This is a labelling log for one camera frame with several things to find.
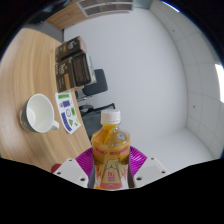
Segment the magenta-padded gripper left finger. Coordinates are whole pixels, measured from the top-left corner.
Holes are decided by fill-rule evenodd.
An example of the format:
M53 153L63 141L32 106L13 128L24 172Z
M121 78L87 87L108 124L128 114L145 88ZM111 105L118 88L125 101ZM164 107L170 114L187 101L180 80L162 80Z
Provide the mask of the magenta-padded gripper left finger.
M87 149L77 158L68 158L62 164L55 164L52 173L78 186L92 187L94 184L92 149Z

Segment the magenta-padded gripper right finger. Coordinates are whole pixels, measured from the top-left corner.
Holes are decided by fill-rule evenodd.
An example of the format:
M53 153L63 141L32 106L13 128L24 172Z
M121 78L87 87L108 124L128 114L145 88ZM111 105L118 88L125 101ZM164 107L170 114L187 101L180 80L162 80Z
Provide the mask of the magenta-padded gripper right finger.
M167 169L155 157L147 157L130 147L128 185L131 189L143 187L166 175Z

